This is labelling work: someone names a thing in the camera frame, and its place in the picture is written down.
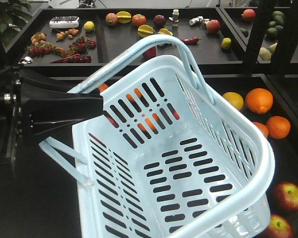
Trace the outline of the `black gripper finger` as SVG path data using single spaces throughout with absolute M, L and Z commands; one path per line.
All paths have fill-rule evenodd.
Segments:
M 103 97 L 95 94 L 29 93 L 21 96 L 24 141 L 37 144 L 63 128 L 103 114 Z
M 68 93 L 73 85 L 51 79 L 29 69 L 19 72 L 21 99 L 76 99 L 77 94 Z

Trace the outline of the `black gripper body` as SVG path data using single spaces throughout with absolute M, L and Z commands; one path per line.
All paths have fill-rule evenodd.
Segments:
M 18 67 L 0 68 L 0 165 L 15 165 L 17 141 L 23 135 Z

